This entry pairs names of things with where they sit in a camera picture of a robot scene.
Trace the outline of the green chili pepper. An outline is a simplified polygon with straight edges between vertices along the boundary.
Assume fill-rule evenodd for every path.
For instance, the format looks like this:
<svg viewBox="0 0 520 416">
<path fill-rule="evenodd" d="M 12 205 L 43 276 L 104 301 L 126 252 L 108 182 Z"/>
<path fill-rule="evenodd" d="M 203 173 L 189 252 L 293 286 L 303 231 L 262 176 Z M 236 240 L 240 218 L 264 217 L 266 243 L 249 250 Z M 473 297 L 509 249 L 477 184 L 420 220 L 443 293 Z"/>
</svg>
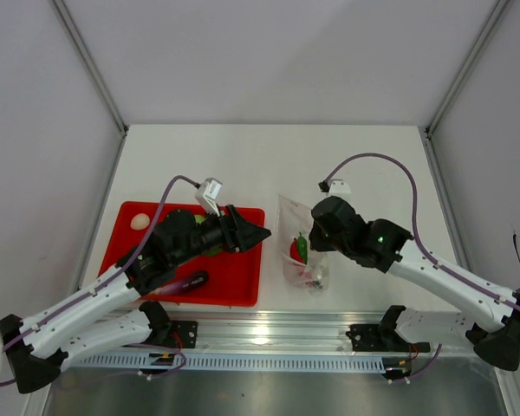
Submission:
<svg viewBox="0 0 520 416">
<path fill-rule="evenodd" d="M 302 263 L 306 264 L 308 262 L 308 242 L 302 233 L 299 234 L 297 240 L 298 250 L 302 257 Z"/>
</svg>

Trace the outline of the clear zip top bag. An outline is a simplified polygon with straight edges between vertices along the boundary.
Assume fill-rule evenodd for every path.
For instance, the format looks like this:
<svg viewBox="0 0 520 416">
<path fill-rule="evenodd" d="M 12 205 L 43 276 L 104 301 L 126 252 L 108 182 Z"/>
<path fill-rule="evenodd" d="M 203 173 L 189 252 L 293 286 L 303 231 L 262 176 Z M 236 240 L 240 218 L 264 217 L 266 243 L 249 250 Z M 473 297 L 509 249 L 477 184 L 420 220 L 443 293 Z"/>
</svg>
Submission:
<svg viewBox="0 0 520 416">
<path fill-rule="evenodd" d="M 278 196 L 276 244 L 283 276 L 293 287 L 322 293 L 329 283 L 328 256 L 311 248 L 309 233 L 313 225 L 306 205 Z"/>
</svg>

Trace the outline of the red chili pepper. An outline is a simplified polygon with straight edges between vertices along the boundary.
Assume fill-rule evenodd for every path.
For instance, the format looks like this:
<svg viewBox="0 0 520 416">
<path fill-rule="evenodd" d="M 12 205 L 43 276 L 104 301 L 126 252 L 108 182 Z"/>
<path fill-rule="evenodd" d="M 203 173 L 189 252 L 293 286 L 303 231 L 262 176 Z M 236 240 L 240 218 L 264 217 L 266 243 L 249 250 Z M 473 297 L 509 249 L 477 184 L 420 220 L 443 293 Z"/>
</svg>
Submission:
<svg viewBox="0 0 520 416">
<path fill-rule="evenodd" d="M 294 238 L 289 246 L 289 257 L 295 262 L 302 263 L 302 257 L 298 250 L 297 244 L 298 244 L 298 240 L 296 238 Z"/>
</svg>

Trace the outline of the purple eggplant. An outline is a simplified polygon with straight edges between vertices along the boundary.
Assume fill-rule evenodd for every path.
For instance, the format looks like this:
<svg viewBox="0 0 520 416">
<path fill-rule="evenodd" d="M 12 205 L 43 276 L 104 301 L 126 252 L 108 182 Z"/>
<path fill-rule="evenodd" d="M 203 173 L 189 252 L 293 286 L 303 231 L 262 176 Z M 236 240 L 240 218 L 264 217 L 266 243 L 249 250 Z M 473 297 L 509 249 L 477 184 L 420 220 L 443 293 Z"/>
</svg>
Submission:
<svg viewBox="0 0 520 416">
<path fill-rule="evenodd" d="M 209 282 L 209 273 L 201 270 L 177 281 L 168 283 L 153 291 L 157 296 L 176 296 L 205 286 Z"/>
</svg>

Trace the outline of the green bell pepper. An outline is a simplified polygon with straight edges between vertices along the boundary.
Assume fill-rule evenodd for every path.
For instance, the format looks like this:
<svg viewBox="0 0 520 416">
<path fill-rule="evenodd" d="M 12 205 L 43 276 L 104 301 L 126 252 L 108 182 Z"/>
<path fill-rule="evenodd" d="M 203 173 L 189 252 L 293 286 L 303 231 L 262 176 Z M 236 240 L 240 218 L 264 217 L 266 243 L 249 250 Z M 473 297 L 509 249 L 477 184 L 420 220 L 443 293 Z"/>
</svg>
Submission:
<svg viewBox="0 0 520 416">
<path fill-rule="evenodd" d="M 222 246 L 216 246 L 216 247 L 212 247 L 209 250 L 203 252 L 202 255 L 205 257 L 214 257 L 223 252 L 224 252 L 224 248 Z"/>
</svg>

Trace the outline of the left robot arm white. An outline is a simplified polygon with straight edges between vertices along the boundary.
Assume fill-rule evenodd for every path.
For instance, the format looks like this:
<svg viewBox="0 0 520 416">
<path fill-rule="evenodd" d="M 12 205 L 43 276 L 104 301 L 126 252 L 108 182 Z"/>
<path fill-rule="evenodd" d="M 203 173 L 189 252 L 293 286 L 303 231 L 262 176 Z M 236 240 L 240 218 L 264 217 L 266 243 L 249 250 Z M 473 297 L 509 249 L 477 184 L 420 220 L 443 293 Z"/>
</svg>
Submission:
<svg viewBox="0 0 520 416">
<path fill-rule="evenodd" d="M 187 210 L 153 220 L 141 243 L 86 288 L 36 315 L 0 320 L 3 349 L 18 392 L 33 393 L 74 362 L 113 348 L 169 347 L 175 340 L 172 321 L 158 302 L 146 301 L 115 320 L 100 318 L 170 282 L 178 268 L 211 250 L 242 254 L 270 235 L 233 205 L 201 223 Z"/>
</svg>

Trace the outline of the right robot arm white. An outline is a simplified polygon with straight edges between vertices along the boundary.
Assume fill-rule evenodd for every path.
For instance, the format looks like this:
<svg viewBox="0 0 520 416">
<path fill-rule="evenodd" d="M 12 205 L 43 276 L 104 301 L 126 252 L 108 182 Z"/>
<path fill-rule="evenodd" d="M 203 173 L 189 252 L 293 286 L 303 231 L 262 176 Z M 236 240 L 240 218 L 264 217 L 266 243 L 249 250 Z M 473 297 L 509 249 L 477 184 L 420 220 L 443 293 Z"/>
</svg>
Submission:
<svg viewBox="0 0 520 416">
<path fill-rule="evenodd" d="M 455 307 L 431 312 L 392 305 L 374 335 L 348 331 L 355 350 L 398 352 L 410 344 L 472 348 L 486 363 L 515 372 L 520 365 L 520 288 L 494 285 L 421 249 L 414 235 L 386 220 L 365 221 L 344 199 L 329 196 L 311 211 L 311 246 L 416 284 Z"/>
</svg>

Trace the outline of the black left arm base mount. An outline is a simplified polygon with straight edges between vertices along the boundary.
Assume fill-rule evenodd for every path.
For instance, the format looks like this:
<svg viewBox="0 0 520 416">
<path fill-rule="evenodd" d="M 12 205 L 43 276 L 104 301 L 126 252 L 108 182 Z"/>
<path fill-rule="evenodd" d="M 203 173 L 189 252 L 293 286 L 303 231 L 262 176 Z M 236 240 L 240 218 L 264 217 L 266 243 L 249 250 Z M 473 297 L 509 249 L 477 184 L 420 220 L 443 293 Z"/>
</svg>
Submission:
<svg viewBox="0 0 520 416">
<path fill-rule="evenodd" d="M 146 301 L 139 307 L 151 329 L 143 344 L 168 348 L 194 349 L 198 339 L 196 321 L 173 320 L 159 302 Z"/>
</svg>

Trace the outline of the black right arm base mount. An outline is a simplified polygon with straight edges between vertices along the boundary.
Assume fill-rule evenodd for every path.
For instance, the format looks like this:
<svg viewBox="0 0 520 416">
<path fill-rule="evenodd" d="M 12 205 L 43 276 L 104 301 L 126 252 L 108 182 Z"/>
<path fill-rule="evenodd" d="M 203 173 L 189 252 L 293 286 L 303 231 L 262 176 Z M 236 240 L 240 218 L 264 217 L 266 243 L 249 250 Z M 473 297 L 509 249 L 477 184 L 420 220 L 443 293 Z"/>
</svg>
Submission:
<svg viewBox="0 0 520 416">
<path fill-rule="evenodd" d="M 345 332 L 355 352 L 377 353 L 429 353 L 428 342 L 409 343 L 397 332 L 397 321 L 406 310 L 405 306 L 393 305 L 376 324 L 352 324 Z"/>
</svg>

